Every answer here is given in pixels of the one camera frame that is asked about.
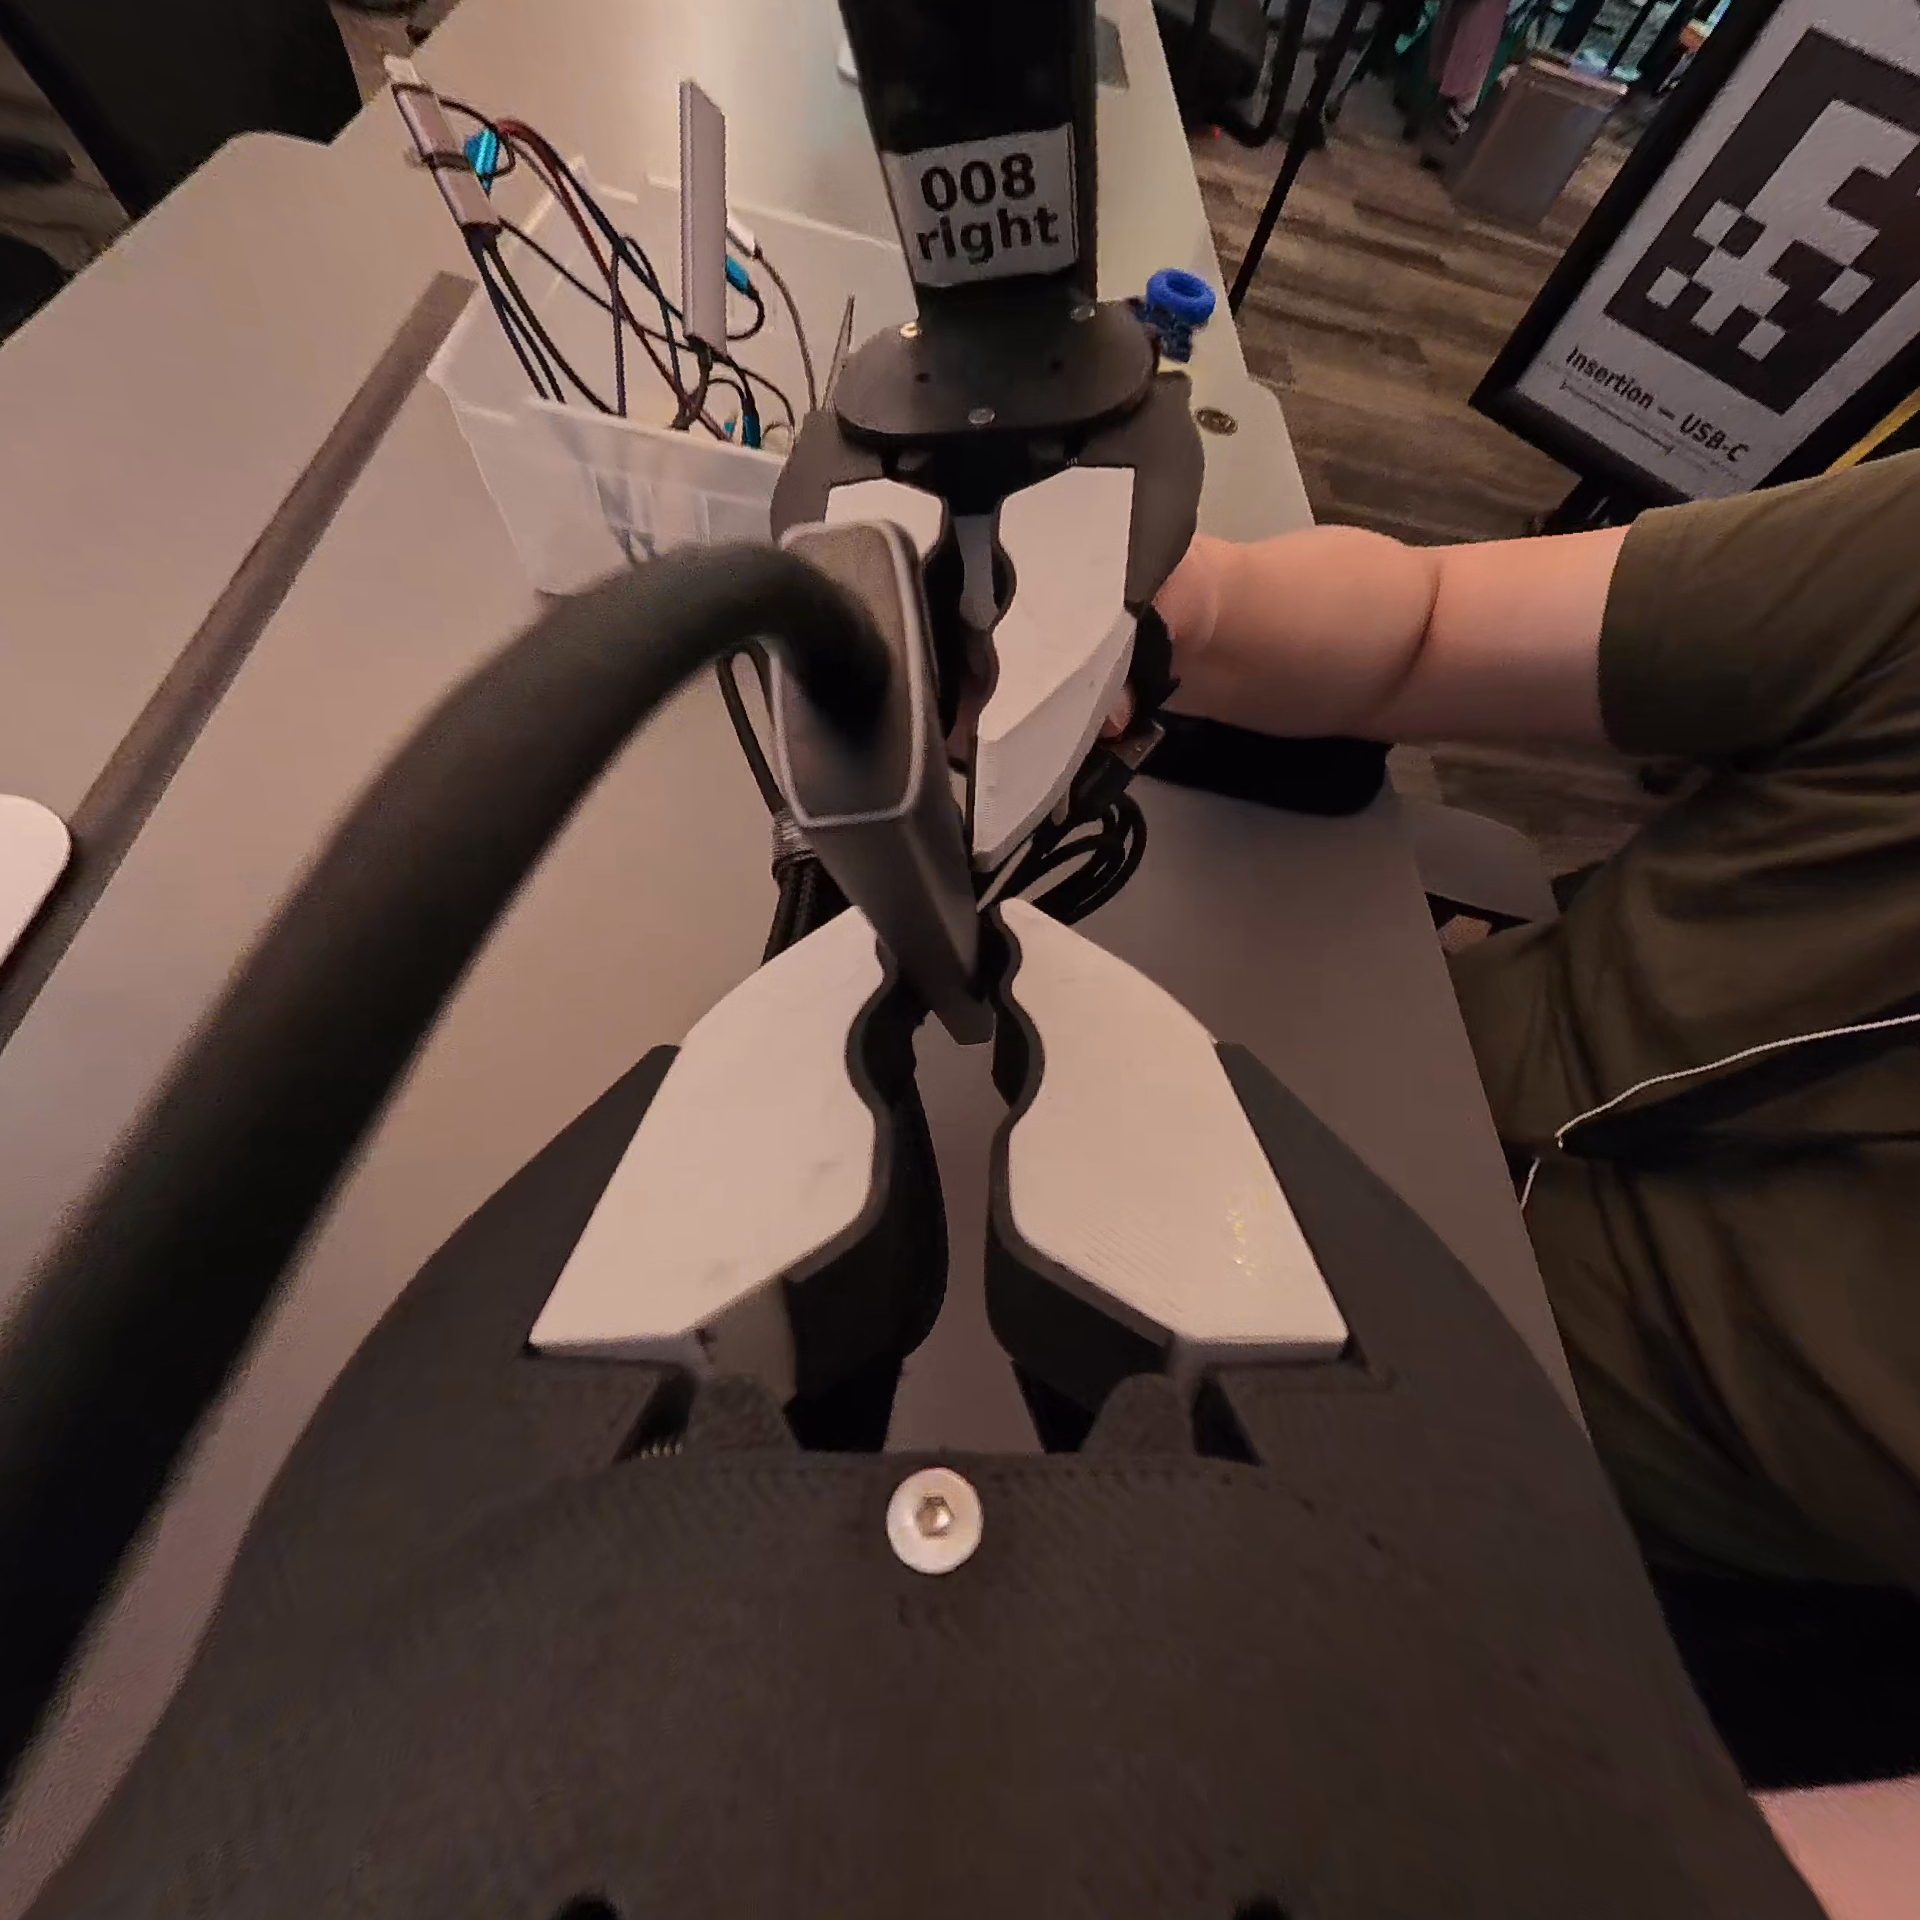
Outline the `printed marker sign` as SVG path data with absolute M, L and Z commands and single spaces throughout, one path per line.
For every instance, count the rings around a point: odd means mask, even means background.
M 1474 392 L 1609 499 L 1763 492 L 1917 393 L 1917 6 L 1734 3 Z

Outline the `black pad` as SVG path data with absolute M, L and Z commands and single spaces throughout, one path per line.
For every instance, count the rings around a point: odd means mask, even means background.
M 1143 773 L 1299 816 L 1354 816 L 1386 789 L 1389 747 L 1350 737 L 1273 737 L 1209 717 L 1162 714 Z

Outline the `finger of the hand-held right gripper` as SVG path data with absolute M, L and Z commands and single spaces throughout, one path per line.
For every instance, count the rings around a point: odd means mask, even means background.
M 936 494 L 899 480 L 859 480 L 829 492 L 823 520 L 829 524 L 890 522 L 904 533 L 923 564 L 940 720 L 960 720 L 967 686 L 964 559 L 949 504 Z
M 997 507 L 1014 592 L 974 720 L 972 859 L 997 867 L 1080 773 L 1133 657 L 1126 607 L 1133 470 L 1072 466 Z

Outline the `grey waste bin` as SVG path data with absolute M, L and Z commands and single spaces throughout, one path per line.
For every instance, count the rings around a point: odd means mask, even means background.
M 1446 169 L 1452 202 L 1476 219 L 1539 229 L 1627 84 L 1554 57 L 1510 63 Z

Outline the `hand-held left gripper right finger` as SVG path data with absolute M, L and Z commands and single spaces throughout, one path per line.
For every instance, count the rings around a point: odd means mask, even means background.
M 1189 1007 L 1036 906 L 997 910 L 986 1306 L 1026 1373 L 1204 1373 L 1347 1346 L 1307 1236 Z

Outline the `person's left forearm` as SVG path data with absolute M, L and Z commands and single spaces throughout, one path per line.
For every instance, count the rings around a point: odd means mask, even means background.
M 1917 1917 L 1917 1776 L 1756 1790 L 1827 1917 Z

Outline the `blue plastic knob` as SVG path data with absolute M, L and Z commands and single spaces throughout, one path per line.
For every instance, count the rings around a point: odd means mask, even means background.
M 1183 267 L 1160 267 L 1129 306 L 1156 346 L 1156 357 L 1186 364 L 1190 363 L 1193 340 L 1213 317 L 1213 286 Z

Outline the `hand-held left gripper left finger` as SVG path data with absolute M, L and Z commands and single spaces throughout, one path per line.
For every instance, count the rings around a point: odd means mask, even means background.
M 920 1332 L 917 1007 L 859 907 L 672 1052 L 527 1346 L 849 1383 Z

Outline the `clear plastic bin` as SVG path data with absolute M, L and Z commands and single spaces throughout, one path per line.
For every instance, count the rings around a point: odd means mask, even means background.
M 429 380 L 544 594 L 677 546 L 772 540 L 772 494 L 806 412 L 854 346 L 910 317 L 887 243 L 766 204 L 732 210 L 726 319 L 700 380 L 680 329 L 680 192 L 572 176 L 500 217 L 476 292 Z

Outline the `person's right hand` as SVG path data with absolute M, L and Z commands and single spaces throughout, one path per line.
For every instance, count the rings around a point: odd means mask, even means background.
M 1166 692 L 1149 694 L 1144 667 L 1130 667 L 1103 737 L 1116 740 L 1166 714 L 1197 722 L 1239 720 L 1244 683 L 1233 654 L 1233 602 L 1250 577 L 1254 540 L 1197 533 L 1183 562 L 1156 589 L 1150 610 L 1166 629 Z

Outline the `olive green shirt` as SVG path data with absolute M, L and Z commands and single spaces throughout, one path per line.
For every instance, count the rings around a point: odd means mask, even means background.
M 1642 513 L 1689 784 L 1452 960 L 1589 1437 L 1756 1789 L 1917 1773 L 1917 454 Z

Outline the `white rounded object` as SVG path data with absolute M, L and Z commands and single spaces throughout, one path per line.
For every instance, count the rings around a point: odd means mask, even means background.
M 44 803 L 2 794 L 2 966 L 39 920 L 67 867 L 73 839 L 64 820 Z

